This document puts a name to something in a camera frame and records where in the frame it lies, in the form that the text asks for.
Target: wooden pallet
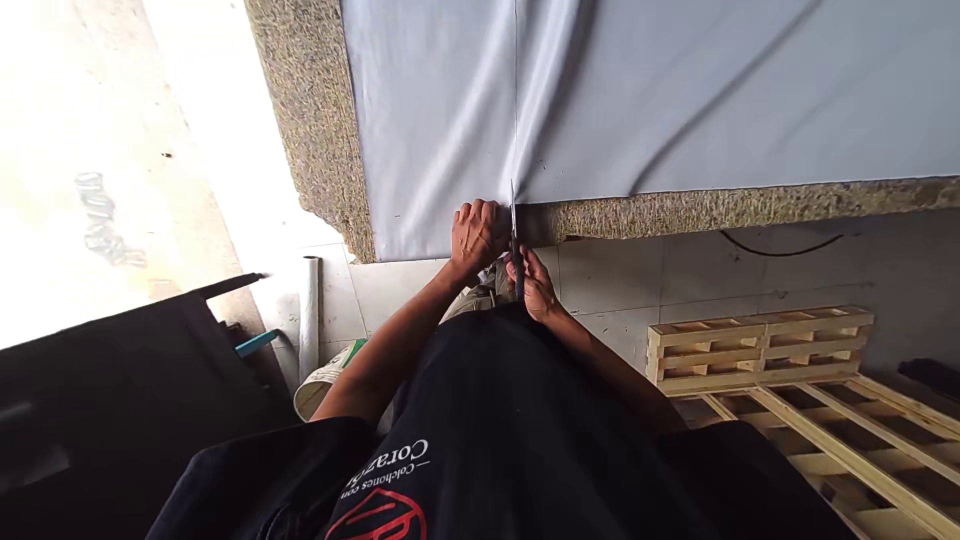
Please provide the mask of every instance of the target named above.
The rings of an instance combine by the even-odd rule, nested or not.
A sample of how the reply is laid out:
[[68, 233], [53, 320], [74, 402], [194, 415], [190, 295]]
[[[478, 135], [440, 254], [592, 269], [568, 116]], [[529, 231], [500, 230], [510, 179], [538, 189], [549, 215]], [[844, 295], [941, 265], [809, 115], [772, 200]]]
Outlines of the wooden pallet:
[[960, 538], [960, 422], [929, 406], [857, 374], [672, 400], [692, 427], [760, 430], [860, 538]]
[[655, 325], [646, 376], [676, 396], [854, 374], [873, 323], [846, 306]]
[[824, 307], [650, 327], [691, 427], [741, 420], [861, 539], [960, 539], [960, 421], [857, 373], [874, 317]]

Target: white pipe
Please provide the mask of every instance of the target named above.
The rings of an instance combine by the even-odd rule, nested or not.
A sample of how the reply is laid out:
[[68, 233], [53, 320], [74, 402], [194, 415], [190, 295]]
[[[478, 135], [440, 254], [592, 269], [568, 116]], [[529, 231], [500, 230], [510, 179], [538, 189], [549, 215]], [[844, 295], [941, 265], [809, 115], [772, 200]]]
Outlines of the white pipe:
[[319, 257], [304, 257], [300, 265], [300, 373], [303, 382], [320, 367], [320, 333], [324, 308], [323, 262]]

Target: hand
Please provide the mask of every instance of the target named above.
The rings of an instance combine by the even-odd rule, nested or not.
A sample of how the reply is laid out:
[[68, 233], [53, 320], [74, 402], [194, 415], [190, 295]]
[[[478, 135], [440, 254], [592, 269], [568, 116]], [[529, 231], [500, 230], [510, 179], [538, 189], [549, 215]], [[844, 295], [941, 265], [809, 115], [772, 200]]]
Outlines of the hand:
[[[538, 323], [545, 322], [549, 317], [564, 313], [564, 307], [557, 300], [557, 293], [553, 291], [550, 275], [537, 254], [520, 244], [520, 256], [524, 259], [523, 300], [530, 317]], [[516, 266], [507, 255], [507, 277], [510, 279], [510, 288], [516, 283]]]
[[466, 282], [507, 251], [509, 232], [496, 235], [496, 201], [477, 199], [453, 214], [450, 263], [455, 279]]

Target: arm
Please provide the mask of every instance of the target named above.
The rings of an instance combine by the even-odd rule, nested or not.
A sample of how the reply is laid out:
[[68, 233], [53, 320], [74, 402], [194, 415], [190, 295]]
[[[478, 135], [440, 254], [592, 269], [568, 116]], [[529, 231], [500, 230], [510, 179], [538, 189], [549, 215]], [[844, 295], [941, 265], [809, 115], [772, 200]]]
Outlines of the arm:
[[359, 416], [376, 425], [400, 384], [413, 373], [417, 353], [470, 279], [506, 251], [495, 238], [496, 202], [465, 203], [453, 218], [452, 255], [440, 272], [403, 305], [357, 352], [310, 421]]
[[[604, 380], [613, 392], [646, 423], [646, 428], [658, 432], [686, 430], [684, 419], [670, 400], [656, 386], [643, 377], [623, 358], [604, 345], [571, 316], [553, 290], [553, 283], [537, 254], [520, 247], [524, 257], [524, 299], [527, 311], [537, 322], [544, 324], [560, 339], [573, 356]], [[507, 274], [513, 281], [516, 268], [507, 263]]]

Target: khaki pants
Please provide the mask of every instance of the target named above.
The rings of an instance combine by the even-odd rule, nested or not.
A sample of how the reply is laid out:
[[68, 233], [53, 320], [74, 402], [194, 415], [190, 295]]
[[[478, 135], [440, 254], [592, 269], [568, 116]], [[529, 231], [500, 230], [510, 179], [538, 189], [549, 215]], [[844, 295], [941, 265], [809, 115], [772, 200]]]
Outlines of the khaki pants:
[[468, 311], [491, 309], [516, 302], [516, 294], [510, 292], [508, 287], [507, 265], [502, 258], [499, 258], [479, 285], [457, 295], [457, 299], [450, 305], [441, 322]]

